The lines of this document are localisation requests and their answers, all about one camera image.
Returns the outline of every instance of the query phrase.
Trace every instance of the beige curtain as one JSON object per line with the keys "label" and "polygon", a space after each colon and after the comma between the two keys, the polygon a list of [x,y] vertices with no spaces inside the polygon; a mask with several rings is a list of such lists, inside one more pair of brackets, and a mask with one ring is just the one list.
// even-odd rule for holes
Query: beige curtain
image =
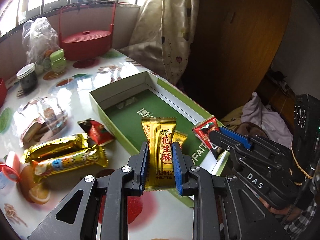
{"label": "beige curtain", "polygon": [[188,63],[199,0],[146,0],[129,46],[120,51],[172,84]]}

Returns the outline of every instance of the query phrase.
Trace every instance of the pink cloth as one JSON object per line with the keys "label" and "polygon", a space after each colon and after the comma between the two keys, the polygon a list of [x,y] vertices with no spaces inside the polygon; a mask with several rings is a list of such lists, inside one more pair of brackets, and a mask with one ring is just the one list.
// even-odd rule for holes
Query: pink cloth
{"label": "pink cloth", "polygon": [[290,149],[293,136],[281,116],[277,112],[268,111],[256,92],[252,93],[251,98],[242,109],[241,122],[252,122],[260,126],[270,140]]}

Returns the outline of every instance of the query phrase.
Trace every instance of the gold foil wrapper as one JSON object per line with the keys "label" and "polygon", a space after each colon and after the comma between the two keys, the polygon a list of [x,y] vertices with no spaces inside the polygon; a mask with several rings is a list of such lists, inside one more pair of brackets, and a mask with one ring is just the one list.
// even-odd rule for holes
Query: gold foil wrapper
{"label": "gold foil wrapper", "polygon": [[176,118],[142,117],[141,124],[149,142],[146,190],[175,187],[171,142]]}
{"label": "gold foil wrapper", "polygon": [[108,166],[104,149],[99,145],[94,145],[91,148],[82,149],[60,157],[50,158],[40,162],[33,160],[31,162],[35,182],[39,182],[42,178],[53,174],[71,171],[92,164],[97,164],[102,167]]}
{"label": "gold foil wrapper", "polygon": [[176,130],[173,134],[172,142],[178,142],[180,149],[182,149],[182,145],[187,138],[188,138],[187,134]]}
{"label": "gold foil wrapper", "polygon": [[88,148],[88,135],[79,133],[34,145],[24,150],[20,162],[28,163],[32,160],[39,162],[86,148]]}

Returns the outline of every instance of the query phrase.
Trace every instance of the red bowl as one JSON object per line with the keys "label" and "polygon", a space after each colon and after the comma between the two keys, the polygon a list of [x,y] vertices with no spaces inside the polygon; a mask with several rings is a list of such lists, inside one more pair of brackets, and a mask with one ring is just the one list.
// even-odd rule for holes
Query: red bowl
{"label": "red bowl", "polygon": [[5,87],[5,82],[3,78],[0,78],[0,107],[2,107],[6,95],[7,88]]}

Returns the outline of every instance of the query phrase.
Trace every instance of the white lid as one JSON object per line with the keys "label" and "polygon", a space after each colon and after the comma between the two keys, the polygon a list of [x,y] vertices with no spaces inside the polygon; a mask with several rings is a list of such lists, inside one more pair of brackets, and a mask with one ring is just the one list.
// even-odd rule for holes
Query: white lid
{"label": "white lid", "polygon": [[20,69],[17,73],[17,79],[22,79],[25,76],[29,75],[31,72],[35,70],[35,64],[31,63],[26,66],[24,66],[22,69]]}

